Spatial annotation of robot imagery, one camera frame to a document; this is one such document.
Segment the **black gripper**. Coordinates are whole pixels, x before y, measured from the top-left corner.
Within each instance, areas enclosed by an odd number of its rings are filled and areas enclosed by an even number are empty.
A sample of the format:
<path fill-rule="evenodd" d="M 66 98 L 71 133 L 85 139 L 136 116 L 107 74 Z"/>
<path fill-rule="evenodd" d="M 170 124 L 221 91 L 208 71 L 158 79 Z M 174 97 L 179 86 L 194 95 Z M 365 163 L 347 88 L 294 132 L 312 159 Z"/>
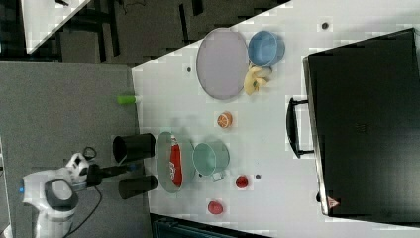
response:
<path fill-rule="evenodd" d="M 105 178 L 115 177 L 127 172 L 132 172 L 136 168 L 136 165 L 113 166 L 106 168 L 100 168 L 98 165 L 91 165 L 87 169 L 86 186 L 92 187 L 99 185 Z"/>

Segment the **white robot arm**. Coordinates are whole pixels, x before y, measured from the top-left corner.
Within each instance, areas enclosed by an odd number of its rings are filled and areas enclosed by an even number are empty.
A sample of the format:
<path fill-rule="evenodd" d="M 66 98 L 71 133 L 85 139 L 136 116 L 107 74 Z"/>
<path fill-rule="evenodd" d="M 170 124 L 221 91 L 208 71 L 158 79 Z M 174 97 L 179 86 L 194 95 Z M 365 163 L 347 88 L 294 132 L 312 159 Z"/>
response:
<path fill-rule="evenodd" d="M 75 153 L 59 169 L 31 173 L 22 178 L 23 202 L 38 211 L 35 238 L 65 238 L 72 232 L 78 192 L 98 186 L 105 178 L 130 172 L 131 166 L 100 168 L 92 158 Z"/>

